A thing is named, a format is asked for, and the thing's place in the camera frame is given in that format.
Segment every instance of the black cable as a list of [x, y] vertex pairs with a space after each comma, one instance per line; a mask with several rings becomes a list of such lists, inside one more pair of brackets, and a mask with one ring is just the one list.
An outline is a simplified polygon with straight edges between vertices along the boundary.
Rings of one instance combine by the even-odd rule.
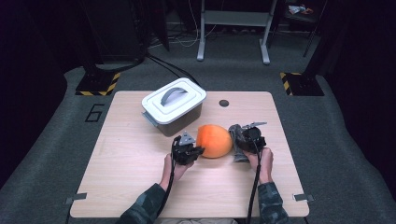
[[254, 177], [254, 182], [253, 182], [253, 188], [251, 190], [251, 194], [250, 194], [250, 201], [248, 204], [248, 210], [247, 210], [247, 224], [250, 224], [250, 220], [251, 220], [251, 211], [253, 209], [253, 203], [254, 203], [254, 195], [256, 194], [256, 188], [257, 185], [259, 183], [259, 177], [260, 177], [260, 170], [262, 168], [262, 150], [259, 151], [259, 149], [257, 148], [257, 145], [254, 141], [252, 141], [254, 144], [254, 147], [256, 148], [256, 152], [257, 152], [257, 169], [256, 169], [256, 176]]
[[126, 71], [126, 70], [128, 70], [128, 69], [131, 69], [131, 68], [133, 68], [133, 67], [136, 67], [136, 66], [138, 66], [139, 64], [141, 64], [142, 62], [143, 62], [143, 59], [139, 59], [139, 60], [133, 61], [132, 64], [125, 65], [125, 66], [123, 66], [123, 67], [118, 67], [118, 68], [113, 68], [113, 69], [103, 69], [103, 68], [98, 68], [98, 69], [100, 69], [100, 70], [102, 70], [102, 71], [105, 71], [105, 72], [120, 73], [120, 72]]
[[184, 71], [183, 69], [181, 69], [181, 68], [179, 68], [179, 67], [177, 67], [177, 66], [175, 66], [175, 65], [173, 65], [173, 64], [171, 64], [171, 63], [165, 62], [164, 60], [161, 60], [161, 59], [159, 59], [159, 58], [153, 56], [153, 55], [150, 54], [150, 53], [147, 53], [147, 57], [150, 58], [151, 60], [156, 60], [157, 62], [165, 63], [166, 65], [168, 65], [168, 66], [170, 66], [170, 67], [172, 67], [172, 68], [175, 68], [175, 69], [176, 69], [177, 71], [179, 71], [180, 73], [182, 73], [182, 74], [186, 75], [187, 77], [189, 77], [189, 78], [190, 78], [193, 82], [195, 82], [198, 86], [201, 86], [201, 85], [199, 84], [199, 82], [198, 82], [190, 73]]
[[165, 69], [167, 69], [168, 71], [170, 71], [171, 73], [173, 73], [175, 76], [180, 77], [177, 73], [175, 73], [174, 71], [172, 71], [172, 69], [166, 67], [165, 65], [159, 63], [156, 59], [151, 58], [150, 56], [148, 56], [148, 58], [152, 61], [154, 61], [155, 63], [159, 64], [160, 66], [164, 67]]
[[169, 178], [169, 185], [168, 185], [168, 189], [165, 192], [165, 195], [163, 196], [163, 203], [161, 204], [161, 207], [157, 212], [157, 217], [160, 216], [161, 212], [163, 211], [163, 208], [165, 207], [166, 201], [168, 200], [168, 197], [169, 197], [169, 193], [171, 192], [172, 183], [173, 183], [174, 176], [175, 176], [175, 163], [176, 162], [173, 159], [173, 153], [171, 153], [171, 160], [172, 160], [172, 169], [171, 169], [171, 176]]

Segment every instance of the metal bracket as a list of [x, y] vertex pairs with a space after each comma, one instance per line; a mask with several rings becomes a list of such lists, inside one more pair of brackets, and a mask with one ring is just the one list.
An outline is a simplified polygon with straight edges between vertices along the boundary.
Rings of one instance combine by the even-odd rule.
[[247, 124], [247, 125], [243, 126], [242, 128], [243, 129], [250, 129], [250, 128], [254, 128], [256, 126], [263, 125], [263, 124], [267, 124], [267, 122], [253, 122], [251, 124]]
[[72, 197], [66, 198], [66, 200], [64, 200], [64, 204], [71, 204], [75, 200], [84, 200], [86, 198], [87, 198], [87, 193], [75, 194]]
[[195, 142], [195, 139], [191, 137], [186, 131], [181, 135], [180, 142], [178, 143], [180, 146], [186, 146], [188, 144], [192, 144]]
[[296, 201], [296, 202], [299, 202], [299, 201], [307, 201], [307, 202], [313, 202], [315, 199], [314, 199], [314, 196], [312, 196], [312, 195], [306, 195], [306, 194], [293, 194], [293, 199], [294, 199], [294, 201]]

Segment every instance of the orange fruit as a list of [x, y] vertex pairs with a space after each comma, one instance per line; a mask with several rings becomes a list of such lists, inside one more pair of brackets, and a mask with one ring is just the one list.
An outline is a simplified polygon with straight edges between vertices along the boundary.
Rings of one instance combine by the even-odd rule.
[[233, 147], [233, 139], [223, 127], [206, 124], [198, 128], [196, 146], [205, 148], [202, 156], [219, 158], [230, 152]]

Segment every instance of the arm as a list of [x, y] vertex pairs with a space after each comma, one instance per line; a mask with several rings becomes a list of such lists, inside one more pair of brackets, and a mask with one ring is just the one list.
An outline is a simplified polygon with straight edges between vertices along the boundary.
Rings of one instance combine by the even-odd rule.
[[[250, 161], [251, 168], [256, 171], [259, 163], [257, 155], [246, 151], [244, 153]], [[262, 168], [258, 186], [260, 223], [289, 223], [289, 216], [283, 209], [283, 200], [271, 176], [274, 154], [268, 147], [265, 147], [261, 154]]]
[[[189, 169], [193, 166], [193, 162], [187, 165], [175, 166], [174, 182], [177, 182]], [[172, 170], [172, 159], [167, 154], [164, 159], [163, 177], [160, 184], [154, 184], [144, 193], [142, 193], [136, 202], [126, 210], [117, 221], [117, 224], [147, 224], [154, 223], [157, 218], [157, 212], [163, 203], [163, 196], [168, 189], [170, 174]]]

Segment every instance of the white plastic container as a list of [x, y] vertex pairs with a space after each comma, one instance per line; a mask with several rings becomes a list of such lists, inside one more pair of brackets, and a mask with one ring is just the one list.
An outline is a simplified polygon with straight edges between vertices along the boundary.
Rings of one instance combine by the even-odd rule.
[[201, 116], [204, 91], [188, 78], [179, 78], [142, 100], [143, 116], [165, 136], [172, 136]]

